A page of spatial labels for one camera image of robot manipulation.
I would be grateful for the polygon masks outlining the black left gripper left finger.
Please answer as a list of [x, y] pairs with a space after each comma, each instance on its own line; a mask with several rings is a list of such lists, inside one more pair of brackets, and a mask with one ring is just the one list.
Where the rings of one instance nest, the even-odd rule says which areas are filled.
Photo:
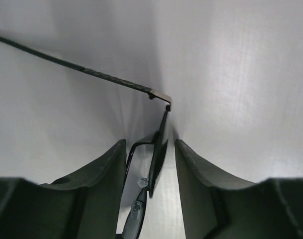
[[126, 142], [50, 184], [0, 177], [0, 239], [116, 237]]

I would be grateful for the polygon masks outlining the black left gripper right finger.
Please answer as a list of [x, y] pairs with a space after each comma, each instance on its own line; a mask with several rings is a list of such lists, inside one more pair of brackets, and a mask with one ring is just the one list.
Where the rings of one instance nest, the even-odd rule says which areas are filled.
[[303, 239], [303, 178], [253, 183], [176, 140], [175, 155], [188, 239]]

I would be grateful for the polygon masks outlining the dark aviator sunglasses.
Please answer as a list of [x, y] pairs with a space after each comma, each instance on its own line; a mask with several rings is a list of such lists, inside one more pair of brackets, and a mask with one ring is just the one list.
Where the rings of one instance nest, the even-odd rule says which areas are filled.
[[56, 63], [58, 65], [94, 76], [98, 77], [128, 88], [132, 88], [137, 91], [141, 91], [146, 93], [149, 98], [154, 99], [158, 98], [163, 101], [165, 101], [166, 108], [160, 123], [159, 128], [151, 133], [150, 135], [136, 141], [130, 150], [126, 149], [126, 162], [125, 162], [125, 174], [123, 178], [123, 189], [126, 183], [126, 179], [129, 173], [130, 165], [132, 162], [132, 158], [134, 155], [134, 152], [137, 147], [142, 145], [152, 145], [153, 146], [153, 155], [152, 160], [149, 167], [149, 173], [147, 178], [140, 178], [138, 180], [138, 188], [139, 192], [137, 197], [133, 200], [130, 206], [130, 211], [127, 216], [127, 219], [125, 221], [125, 225], [123, 228], [123, 231], [121, 233], [117, 233], [116, 231], [116, 237], [115, 239], [137, 239], [140, 236], [141, 229], [143, 226], [144, 218], [145, 218], [145, 212], [147, 207], [147, 200], [149, 198], [153, 197], [155, 188], [158, 183], [158, 176], [160, 175], [162, 171], [162, 167], [164, 164], [167, 146], [168, 146], [168, 115], [171, 110], [171, 104], [172, 99], [170, 96], [161, 93], [157, 90], [154, 90], [152, 88], [136, 84], [121, 78], [117, 78], [108, 74], [104, 74], [95, 70], [92, 70], [90, 68], [86, 68], [84, 66], [80, 66], [65, 60], [58, 59], [56, 57], [47, 55], [45, 53], [39, 52], [37, 50], [34, 50], [32, 48], [29, 48], [27, 46], [24, 46], [22, 44], [19, 44], [17, 42], [14, 42], [12, 40], [6, 39], [4, 37], [0, 36], [0, 42], [5, 43], [7, 45], [10, 45], [14, 48], [17, 48], [19, 50], [22, 50], [24, 52], [27, 52], [29, 54], [32, 54], [34, 56], [37, 56], [39, 58], [45, 59], [47, 61]]

